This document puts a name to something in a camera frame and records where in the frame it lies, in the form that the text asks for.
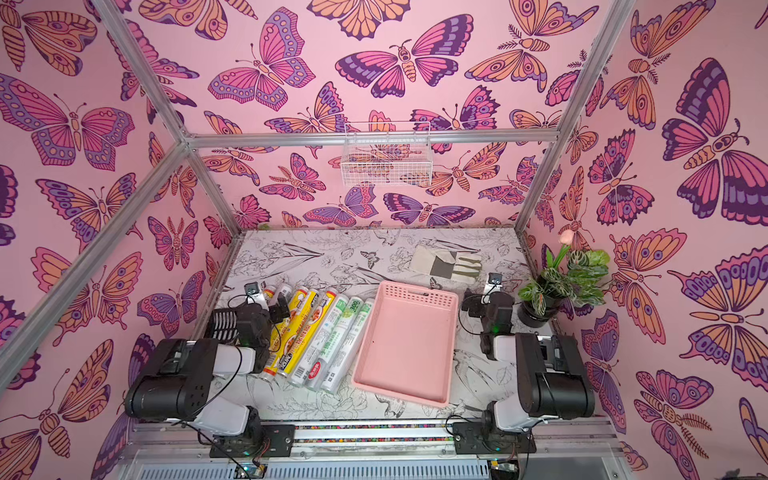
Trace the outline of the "pink plastic basket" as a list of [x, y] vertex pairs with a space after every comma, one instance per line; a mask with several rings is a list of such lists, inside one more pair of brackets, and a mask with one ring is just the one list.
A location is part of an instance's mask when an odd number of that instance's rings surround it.
[[385, 397], [447, 406], [459, 302], [451, 291], [382, 282], [351, 384]]

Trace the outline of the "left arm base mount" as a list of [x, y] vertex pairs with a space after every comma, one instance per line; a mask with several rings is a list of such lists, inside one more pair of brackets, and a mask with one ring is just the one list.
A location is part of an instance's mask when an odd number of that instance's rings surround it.
[[209, 447], [211, 458], [283, 458], [292, 452], [296, 433], [293, 424], [266, 424], [258, 428], [256, 436], [248, 432], [239, 436], [213, 436]]

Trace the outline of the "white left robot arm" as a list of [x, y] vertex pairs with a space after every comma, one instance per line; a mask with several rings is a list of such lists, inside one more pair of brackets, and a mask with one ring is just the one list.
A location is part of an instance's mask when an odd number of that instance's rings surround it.
[[262, 440], [256, 408], [237, 404], [224, 391], [258, 374], [274, 353], [271, 336], [290, 317], [283, 293], [268, 301], [247, 299], [215, 309], [205, 336], [160, 342], [124, 399], [128, 417], [187, 424], [224, 439]]

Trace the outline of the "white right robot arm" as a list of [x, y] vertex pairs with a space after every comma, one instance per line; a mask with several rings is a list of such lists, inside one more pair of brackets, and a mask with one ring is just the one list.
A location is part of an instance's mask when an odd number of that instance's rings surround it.
[[480, 351], [489, 361], [511, 366], [515, 393], [490, 402], [482, 413], [484, 434], [529, 433], [552, 420], [589, 418], [595, 398], [574, 338], [512, 331], [515, 300], [490, 289], [484, 294], [466, 291], [461, 317], [477, 318]]

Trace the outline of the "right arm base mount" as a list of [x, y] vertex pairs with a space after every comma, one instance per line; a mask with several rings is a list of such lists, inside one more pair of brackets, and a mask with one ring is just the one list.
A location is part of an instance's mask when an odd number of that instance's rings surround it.
[[477, 421], [452, 422], [446, 430], [459, 455], [525, 456], [537, 452], [535, 442], [525, 433], [498, 431]]

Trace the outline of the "white green wrap roll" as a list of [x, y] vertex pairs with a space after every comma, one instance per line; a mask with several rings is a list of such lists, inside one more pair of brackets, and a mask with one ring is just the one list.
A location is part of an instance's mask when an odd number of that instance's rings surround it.
[[374, 304], [374, 299], [367, 299], [353, 320], [340, 350], [329, 366], [327, 376], [320, 384], [322, 391], [336, 393], [340, 388], [359, 351]]

